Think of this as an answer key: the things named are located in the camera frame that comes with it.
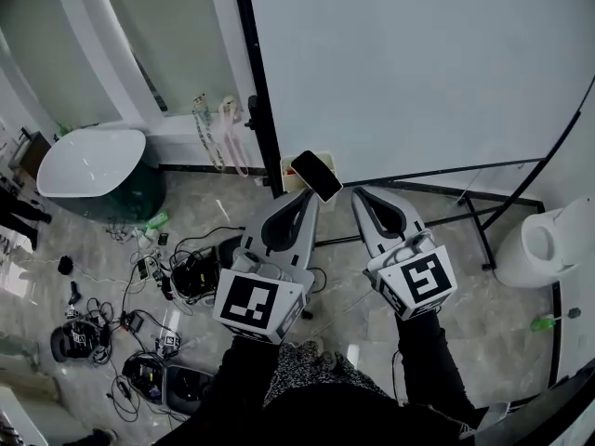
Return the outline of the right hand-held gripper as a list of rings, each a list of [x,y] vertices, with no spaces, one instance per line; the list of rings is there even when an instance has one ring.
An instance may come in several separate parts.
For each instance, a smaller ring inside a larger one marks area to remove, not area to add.
[[[373,257],[366,273],[399,319],[408,321],[435,310],[456,291],[446,248],[434,241],[431,231],[423,230],[421,215],[408,200],[391,190],[358,187],[352,192],[351,207]],[[387,251],[390,238],[410,236]]]

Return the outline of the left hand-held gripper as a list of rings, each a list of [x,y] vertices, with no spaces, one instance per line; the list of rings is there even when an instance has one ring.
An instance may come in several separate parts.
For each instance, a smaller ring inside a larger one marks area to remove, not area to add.
[[[307,269],[315,243],[319,203],[310,189],[284,194],[246,223],[242,247],[219,275],[213,318],[234,335],[279,345],[306,307]],[[256,254],[280,253],[288,267]]]

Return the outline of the black and white whiteboard eraser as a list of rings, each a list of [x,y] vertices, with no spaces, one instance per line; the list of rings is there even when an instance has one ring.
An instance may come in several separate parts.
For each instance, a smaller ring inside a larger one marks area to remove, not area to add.
[[[303,151],[290,167],[323,203],[329,203],[343,188],[333,170],[312,151]]]

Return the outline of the person's right forearm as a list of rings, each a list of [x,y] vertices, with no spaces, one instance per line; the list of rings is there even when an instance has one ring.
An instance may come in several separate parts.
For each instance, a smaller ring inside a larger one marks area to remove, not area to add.
[[[430,407],[468,426],[475,407],[467,397],[435,311],[411,320],[396,320],[408,402]]]

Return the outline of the person's left forearm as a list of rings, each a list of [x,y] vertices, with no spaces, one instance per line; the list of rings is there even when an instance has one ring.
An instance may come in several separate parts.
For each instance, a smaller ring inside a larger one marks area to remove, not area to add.
[[[201,422],[217,426],[244,426],[258,419],[280,347],[235,336],[201,403]]]

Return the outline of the cream marker holder box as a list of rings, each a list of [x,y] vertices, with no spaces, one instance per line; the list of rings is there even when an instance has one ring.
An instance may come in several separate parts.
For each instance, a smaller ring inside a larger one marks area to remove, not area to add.
[[[324,161],[324,163],[333,170],[335,175],[336,168],[334,164],[333,156],[329,152],[315,152],[315,154]],[[290,167],[290,163],[297,157],[298,155],[284,157],[281,160],[281,175],[282,175],[282,182],[283,182],[283,190],[286,192],[293,192],[302,189],[310,189],[305,182],[297,175],[286,175],[285,171]],[[332,203],[337,195],[333,197],[333,199],[329,202]]]

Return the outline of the white open-lid toilet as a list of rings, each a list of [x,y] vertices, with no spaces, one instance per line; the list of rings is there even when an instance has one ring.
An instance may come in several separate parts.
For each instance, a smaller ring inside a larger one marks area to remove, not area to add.
[[[565,277],[595,254],[595,196],[528,216],[496,252],[497,280],[513,288],[539,288]]]

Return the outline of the person's speckled garment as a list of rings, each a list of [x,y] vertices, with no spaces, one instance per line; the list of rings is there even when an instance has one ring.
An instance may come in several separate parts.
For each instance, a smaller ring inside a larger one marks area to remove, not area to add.
[[[320,386],[356,387],[390,398],[368,375],[356,369],[342,354],[334,352],[336,363],[327,365],[317,359],[303,346],[282,344],[277,357],[277,367],[263,406],[269,406],[287,392]]]

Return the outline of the white tube with tag block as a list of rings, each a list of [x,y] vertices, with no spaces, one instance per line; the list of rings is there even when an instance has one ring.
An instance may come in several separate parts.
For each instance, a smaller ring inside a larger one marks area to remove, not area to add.
[[[181,312],[177,308],[168,309],[161,322],[160,336],[156,339],[156,352],[163,359],[179,353],[181,337],[178,332]]]

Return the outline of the small black screen device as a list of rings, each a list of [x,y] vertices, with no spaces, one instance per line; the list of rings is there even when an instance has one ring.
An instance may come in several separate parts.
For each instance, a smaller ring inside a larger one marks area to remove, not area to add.
[[[136,311],[124,312],[121,316],[122,327],[131,334],[137,334],[144,322],[142,316]]]

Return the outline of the black open equipment case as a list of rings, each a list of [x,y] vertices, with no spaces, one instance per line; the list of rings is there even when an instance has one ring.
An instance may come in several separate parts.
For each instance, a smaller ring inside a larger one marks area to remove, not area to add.
[[[124,362],[122,375],[147,402],[185,415],[196,412],[213,379],[210,373],[144,352]]]

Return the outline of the person's black top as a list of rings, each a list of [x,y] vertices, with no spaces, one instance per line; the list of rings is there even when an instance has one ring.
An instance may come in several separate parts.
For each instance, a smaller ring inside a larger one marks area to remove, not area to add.
[[[290,389],[266,406],[210,398],[154,446],[459,446],[463,431],[427,406],[322,384]]]

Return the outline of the white oval basin green base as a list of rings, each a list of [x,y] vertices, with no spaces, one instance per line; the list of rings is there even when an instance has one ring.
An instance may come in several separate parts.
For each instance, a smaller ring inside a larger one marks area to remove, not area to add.
[[[79,129],[55,142],[36,188],[59,207],[98,222],[145,222],[166,195],[163,173],[137,129]]]

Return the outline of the black headset with tags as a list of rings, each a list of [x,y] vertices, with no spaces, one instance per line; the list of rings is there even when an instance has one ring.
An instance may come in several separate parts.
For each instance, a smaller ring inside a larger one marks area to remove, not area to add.
[[[110,330],[92,321],[71,319],[52,332],[50,349],[56,362],[90,361],[101,365],[111,355]]]

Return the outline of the dark wooden cabinet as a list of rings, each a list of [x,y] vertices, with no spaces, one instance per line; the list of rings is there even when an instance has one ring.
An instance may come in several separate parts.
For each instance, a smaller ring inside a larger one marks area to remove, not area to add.
[[[33,179],[37,179],[39,168],[51,145],[40,133],[33,133],[18,148],[15,156],[8,163],[13,170],[21,170]]]

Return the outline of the whiteboard with black frame stand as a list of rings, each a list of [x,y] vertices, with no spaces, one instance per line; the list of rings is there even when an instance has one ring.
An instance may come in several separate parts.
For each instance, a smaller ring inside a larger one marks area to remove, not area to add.
[[[528,164],[595,86],[595,0],[236,0],[251,127],[281,160],[327,151],[348,186]]]

